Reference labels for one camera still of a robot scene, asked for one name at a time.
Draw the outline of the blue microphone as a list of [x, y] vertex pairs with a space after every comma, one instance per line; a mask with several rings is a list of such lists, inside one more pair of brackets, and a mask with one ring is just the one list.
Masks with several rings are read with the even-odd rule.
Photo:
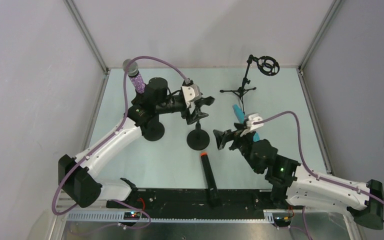
[[[239, 123], [243, 124], [244, 121], [245, 121], [245, 114], [243, 113], [242, 109], [237, 105], [237, 104], [234, 104], [232, 106], [232, 109], [233, 109], [233, 112], [238, 120]], [[257, 142], [260, 140], [260, 136], [259, 134], [256, 132], [253, 136], [253, 141], [254, 142]]]

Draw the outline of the black fork clip stand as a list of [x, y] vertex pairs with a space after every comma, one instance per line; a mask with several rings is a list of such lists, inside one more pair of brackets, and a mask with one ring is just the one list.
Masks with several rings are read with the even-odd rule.
[[209, 134], [202, 129], [200, 120], [195, 123], [195, 129], [190, 131], [186, 137], [187, 145], [195, 150], [204, 150], [210, 144]]

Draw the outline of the black ring clip stand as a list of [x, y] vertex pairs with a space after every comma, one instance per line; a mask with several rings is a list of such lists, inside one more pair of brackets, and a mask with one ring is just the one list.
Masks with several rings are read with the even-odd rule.
[[150, 142], [160, 140], [165, 134], [165, 127], [159, 121], [151, 121], [141, 126], [142, 136]]

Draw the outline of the black microphone orange end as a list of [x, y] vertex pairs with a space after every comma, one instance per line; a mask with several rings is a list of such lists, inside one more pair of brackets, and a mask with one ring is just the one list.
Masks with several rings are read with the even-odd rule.
[[206, 152], [202, 152], [200, 154], [200, 160], [205, 176], [208, 204], [212, 208], [219, 208], [222, 206], [222, 201], [218, 192], [217, 184], [215, 181], [208, 154]]

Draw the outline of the black tripod shock mount stand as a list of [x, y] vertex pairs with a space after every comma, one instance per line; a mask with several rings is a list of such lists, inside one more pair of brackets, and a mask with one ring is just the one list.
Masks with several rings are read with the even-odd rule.
[[257, 69], [265, 76], [268, 77], [273, 77], [277, 75], [280, 71], [280, 64], [278, 63], [277, 60], [275, 60], [271, 56], [261, 56], [261, 57], [256, 57], [253, 54], [250, 54], [246, 60], [247, 66], [245, 70], [244, 77], [242, 78], [241, 86], [238, 89], [234, 90], [225, 90], [221, 89], [219, 92], [220, 93], [232, 93], [234, 94], [240, 102], [241, 105], [241, 110], [242, 113], [245, 114], [245, 104], [244, 104], [244, 96], [249, 92], [249, 91], [255, 91], [257, 88], [252, 87], [252, 88], [246, 88], [246, 85], [249, 85], [251, 80], [248, 78], [248, 74], [251, 68], [251, 65], [253, 63], [256, 64]]

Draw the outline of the purple glitter microphone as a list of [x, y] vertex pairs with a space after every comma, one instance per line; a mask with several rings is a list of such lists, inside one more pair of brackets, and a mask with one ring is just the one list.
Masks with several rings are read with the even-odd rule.
[[145, 92], [146, 84], [139, 71], [137, 62], [131, 59], [126, 59], [122, 64], [122, 68], [127, 73], [135, 91], [139, 94], [143, 94]]

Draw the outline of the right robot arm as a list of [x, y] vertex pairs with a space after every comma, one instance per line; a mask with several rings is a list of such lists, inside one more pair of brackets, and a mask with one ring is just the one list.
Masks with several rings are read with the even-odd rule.
[[383, 230], [383, 186], [377, 180], [351, 181], [316, 172], [278, 153], [267, 139], [254, 141], [255, 133], [243, 124], [236, 130], [213, 130], [218, 150], [231, 143], [250, 168], [272, 185], [270, 199], [277, 207], [302, 206], [325, 209], [352, 217], [358, 225]]

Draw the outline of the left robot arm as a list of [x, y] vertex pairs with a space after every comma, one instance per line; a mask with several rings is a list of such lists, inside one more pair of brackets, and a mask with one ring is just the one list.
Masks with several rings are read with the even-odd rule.
[[203, 97], [193, 81], [183, 83], [180, 90], [170, 92], [168, 82], [154, 77], [137, 92], [126, 116], [93, 146], [74, 157], [65, 154], [58, 161], [58, 181], [61, 189], [75, 202], [86, 208], [97, 200], [126, 200], [135, 185], [126, 178], [104, 181], [98, 176], [107, 163], [133, 141], [144, 137], [150, 142], [161, 139], [165, 133], [159, 121], [163, 114], [180, 113], [188, 125], [208, 117], [202, 106], [210, 106], [215, 99]]

